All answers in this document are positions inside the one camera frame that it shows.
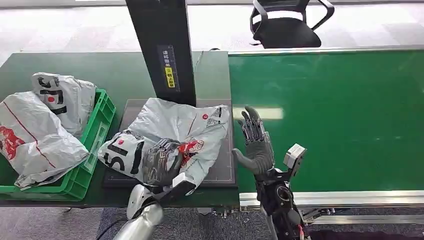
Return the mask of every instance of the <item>green crate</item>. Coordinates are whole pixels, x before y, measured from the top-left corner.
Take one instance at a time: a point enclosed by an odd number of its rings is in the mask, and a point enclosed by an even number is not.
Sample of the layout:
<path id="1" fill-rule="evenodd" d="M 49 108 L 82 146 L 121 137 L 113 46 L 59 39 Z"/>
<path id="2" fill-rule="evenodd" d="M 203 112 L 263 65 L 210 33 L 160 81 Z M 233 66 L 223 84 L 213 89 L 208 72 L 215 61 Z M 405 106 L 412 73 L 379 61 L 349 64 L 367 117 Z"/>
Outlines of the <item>green crate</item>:
<path id="1" fill-rule="evenodd" d="M 105 141 L 115 115 L 115 105 L 103 89 L 95 92 L 95 106 L 79 139 L 90 151 L 81 164 L 56 182 L 20 190 L 14 186 L 18 173 L 0 154 L 0 200 L 81 201 L 89 188 L 97 163 L 97 151 Z"/>

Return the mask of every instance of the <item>plastic bag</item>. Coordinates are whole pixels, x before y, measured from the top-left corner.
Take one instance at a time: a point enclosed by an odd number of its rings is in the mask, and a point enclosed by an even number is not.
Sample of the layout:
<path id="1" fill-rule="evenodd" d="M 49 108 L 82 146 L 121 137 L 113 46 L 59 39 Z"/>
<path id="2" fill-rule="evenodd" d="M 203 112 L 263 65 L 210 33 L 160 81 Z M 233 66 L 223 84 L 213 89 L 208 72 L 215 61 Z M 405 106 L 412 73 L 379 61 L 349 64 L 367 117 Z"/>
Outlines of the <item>plastic bag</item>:
<path id="1" fill-rule="evenodd" d="M 170 171 L 182 156 L 179 173 L 193 177 L 198 187 L 218 157 L 229 117 L 225 105 L 196 108 L 149 98 L 128 129 L 100 147 L 98 157 L 118 172 L 151 184 L 149 181 L 161 176 L 159 169 Z M 163 140 L 168 143 L 163 144 L 162 158 L 157 162 L 165 162 L 166 167 L 152 163 L 151 156 L 146 155 Z"/>
<path id="2" fill-rule="evenodd" d="M 89 155 L 32 91 L 0 103 L 0 152 L 19 174 L 15 186 L 22 189 L 55 182 Z"/>
<path id="3" fill-rule="evenodd" d="M 31 77 L 34 92 L 56 114 L 62 126 L 80 137 L 93 111 L 96 86 L 73 76 L 38 72 Z"/>

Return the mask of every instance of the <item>metal frame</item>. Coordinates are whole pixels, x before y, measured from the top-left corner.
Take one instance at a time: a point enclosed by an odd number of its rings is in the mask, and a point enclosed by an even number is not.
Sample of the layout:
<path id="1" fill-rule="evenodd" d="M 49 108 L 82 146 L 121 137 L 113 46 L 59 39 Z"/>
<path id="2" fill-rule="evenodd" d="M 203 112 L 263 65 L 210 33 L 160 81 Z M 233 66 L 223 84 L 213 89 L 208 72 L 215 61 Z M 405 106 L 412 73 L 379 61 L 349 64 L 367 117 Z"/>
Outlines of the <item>metal frame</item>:
<path id="1" fill-rule="evenodd" d="M 256 192 L 240 193 L 240 207 L 258 208 L 256 196 Z M 300 209 L 424 207 L 424 190 L 295 192 L 294 201 Z"/>
<path id="2" fill-rule="evenodd" d="M 312 224 L 424 224 L 424 215 L 320 216 Z"/>
<path id="3" fill-rule="evenodd" d="M 404 51 L 404 50 L 424 50 L 424 45 L 399 45 L 399 46 L 370 46 L 370 47 L 355 47 L 355 48 L 341 48 L 341 47 L 320 47 L 320 48 L 279 48 L 275 50 L 261 50 L 261 51 L 230 51 L 228 56 L 269 56 L 269 55 L 292 55 L 292 54 L 305 54 L 305 53 L 346 53 L 358 51 Z"/>

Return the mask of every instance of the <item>sticker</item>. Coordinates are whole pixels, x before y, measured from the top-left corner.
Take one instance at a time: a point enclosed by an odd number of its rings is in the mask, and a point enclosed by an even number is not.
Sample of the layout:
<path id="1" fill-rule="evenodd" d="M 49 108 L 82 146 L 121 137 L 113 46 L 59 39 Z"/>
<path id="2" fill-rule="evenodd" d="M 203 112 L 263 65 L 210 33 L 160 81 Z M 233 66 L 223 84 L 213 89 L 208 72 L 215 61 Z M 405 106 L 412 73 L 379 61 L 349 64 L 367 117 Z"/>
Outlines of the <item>sticker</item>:
<path id="1" fill-rule="evenodd" d="M 209 118 L 209 119 L 207 120 L 207 122 L 206 122 L 206 127 L 215 126 L 215 125 L 218 125 L 218 124 L 220 124 L 220 123 L 221 123 L 221 121 L 218 121 L 218 120 L 215 120 L 215 119 Z"/>
<path id="2" fill-rule="evenodd" d="M 172 73 L 172 67 L 165 67 L 166 81 L 168 82 L 169 88 L 175 88 L 174 75 Z"/>
<path id="3" fill-rule="evenodd" d="M 174 47 L 172 45 L 158 45 L 157 53 L 162 65 L 166 88 L 172 92 L 179 92 L 177 63 L 175 62 Z"/>

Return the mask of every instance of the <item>robotic arm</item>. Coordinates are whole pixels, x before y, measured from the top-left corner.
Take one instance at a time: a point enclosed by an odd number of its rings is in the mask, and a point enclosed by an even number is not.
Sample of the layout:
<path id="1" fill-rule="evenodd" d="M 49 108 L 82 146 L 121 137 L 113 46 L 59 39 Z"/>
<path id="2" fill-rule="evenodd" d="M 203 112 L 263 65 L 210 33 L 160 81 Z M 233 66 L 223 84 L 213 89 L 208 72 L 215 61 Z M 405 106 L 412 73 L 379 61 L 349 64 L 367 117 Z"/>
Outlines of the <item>robotic arm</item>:
<path id="1" fill-rule="evenodd" d="M 238 123 L 245 137 L 246 156 L 236 148 L 232 154 L 254 174 L 257 200 L 272 237 L 274 240 L 310 240 L 290 188 L 290 179 L 296 174 L 306 149 L 295 144 L 284 157 L 288 171 L 275 168 L 270 136 L 258 112 L 249 106 L 245 109 L 247 112 L 242 112 L 244 122 L 239 120 Z"/>
<path id="2" fill-rule="evenodd" d="M 283 162 L 288 167 L 288 171 L 283 172 L 275 168 L 270 136 L 265 131 L 259 114 L 252 107 L 246 106 L 245 109 L 247 112 L 242 112 L 244 122 L 239 120 L 238 123 L 241 125 L 245 137 L 246 156 L 236 148 L 232 150 L 232 154 L 238 162 L 254 174 L 257 200 L 261 203 L 261 209 L 266 216 L 273 240 L 310 240 L 290 188 L 290 179 L 296 174 L 306 149 L 295 144 L 284 157 Z M 158 155 L 158 152 L 167 151 L 170 145 L 169 141 L 161 144 L 156 146 L 157 149 L 152 151 L 151 156 L 153 157 L 147 161 L 152 166 L 157 166 L 155 162 L 160 159 L 157 156 L 161 155 Z M 176 158 L 177 165 L 180 163 L 179 159 L 179 157 Z M 165 180 L 167 184 L 172 179 L 170 190 L 154 194 L 141 184 L 134 187 L 126 210 L 128 221 L 114 240 L 150 239 L 155 226 L 162 222 L 164 216 L 160 203 L 171 202 L 195 188 L 196 185 L 190 176 L 183 172 L 174 177 L 176 171 L 173 169 L 174 166 L 163 176 L 154 174 L 156 176 L 154 179 L 161 179 L 160 182 Z M 151 183 L 162 188 L 158 182 Z"/>

